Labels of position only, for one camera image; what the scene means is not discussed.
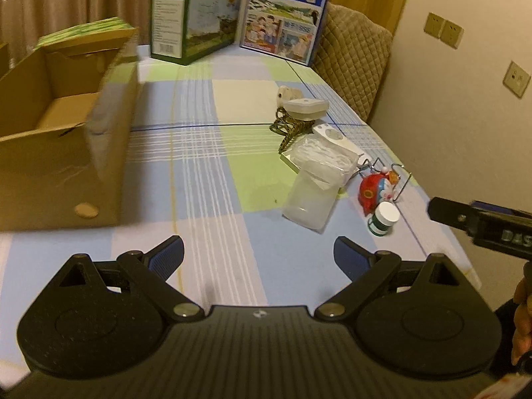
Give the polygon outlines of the person's right hand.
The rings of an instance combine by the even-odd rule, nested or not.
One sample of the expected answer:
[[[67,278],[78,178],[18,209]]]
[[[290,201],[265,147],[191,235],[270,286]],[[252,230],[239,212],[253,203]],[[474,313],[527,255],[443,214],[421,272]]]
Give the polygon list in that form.
[[[527,292],[527,280],[518,283],[513,302],[518,305],[514,314],[515,333],[512,339],[511,363],[516,366],[519,359],[531,351],[531,294]]]

